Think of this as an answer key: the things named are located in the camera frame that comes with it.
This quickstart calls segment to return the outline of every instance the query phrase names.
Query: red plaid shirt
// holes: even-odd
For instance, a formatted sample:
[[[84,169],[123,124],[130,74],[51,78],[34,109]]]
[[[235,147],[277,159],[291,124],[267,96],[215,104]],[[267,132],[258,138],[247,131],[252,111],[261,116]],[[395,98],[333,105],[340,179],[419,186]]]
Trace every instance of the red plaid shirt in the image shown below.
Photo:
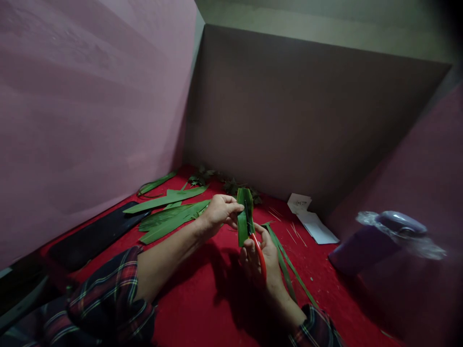
[[[1,346],[97,346],[150,343],[155,307],[134,301],[140,247],[114,257],[69,299],[60,297],[27,315],[0,337]],[[312,306],[307,320],[289,337],[293,346],[341,347],[333,323]]]

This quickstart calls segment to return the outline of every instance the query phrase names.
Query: plaid sleeve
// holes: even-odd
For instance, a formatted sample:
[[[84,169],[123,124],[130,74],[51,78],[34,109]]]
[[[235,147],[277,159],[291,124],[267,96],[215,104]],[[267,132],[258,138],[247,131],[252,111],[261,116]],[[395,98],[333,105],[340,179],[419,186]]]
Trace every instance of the plaid sleeve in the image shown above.
[[[294,347],[343,347],[341,336],[336,331],[330,317],[312,305],[305,305],[302,311],[307,316],[297,333],[290,335]]]
[[[154,307],[134,302],[138,287],[137,256],[132,247],[111,259],[68,300],[68,315],[86,333],[113,344],[149,342],[154,334]]]

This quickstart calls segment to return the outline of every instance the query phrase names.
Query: person's left hand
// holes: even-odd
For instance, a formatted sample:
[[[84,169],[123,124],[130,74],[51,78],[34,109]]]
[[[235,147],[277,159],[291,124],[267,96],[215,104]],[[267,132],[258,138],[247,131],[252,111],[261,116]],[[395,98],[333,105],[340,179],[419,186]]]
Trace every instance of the person's left hand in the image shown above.
[[[238,204],[234,197],[229,195],[214,195],[209,206],[204,213],[198,218],[198,222],[203,224],[209,237],[216,235],[222,226],[227,223],[233,229],[237,229],[237,215],[245,207]]]

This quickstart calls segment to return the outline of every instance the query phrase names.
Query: white paper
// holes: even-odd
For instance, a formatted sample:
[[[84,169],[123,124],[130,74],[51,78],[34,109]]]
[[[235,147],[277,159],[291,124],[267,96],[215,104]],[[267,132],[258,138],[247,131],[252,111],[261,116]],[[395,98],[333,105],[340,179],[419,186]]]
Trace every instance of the white paper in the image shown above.
[[[292,193],[288,200],[288,206],[294,214],[305,213],[311,202],[311,197]]]
[[[306,211],[299,213],[298,218],[318,244],[339,242],[339,239],[322,223],[317,214]]]

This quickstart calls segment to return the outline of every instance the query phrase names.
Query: plastic bag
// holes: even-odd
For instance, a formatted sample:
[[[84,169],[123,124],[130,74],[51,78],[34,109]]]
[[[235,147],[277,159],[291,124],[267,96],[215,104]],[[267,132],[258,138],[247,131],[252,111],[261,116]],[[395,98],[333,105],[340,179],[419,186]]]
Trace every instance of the plastic bag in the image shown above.
[[[386,211],[383,214],[399,214],[393,211]],[[375,212],[359,212],[356,221],[366,226],[374,226],[384,234],[388,235],[396,244],[406,249],[409,253],[421,258],[441,260],[446,256],[446,252],[435,245],[434,242],[426,236],[427,229],[422,224],[420,230],[409,227],[403,227],[399,230],[392,230],[378,221],[380,215]]]

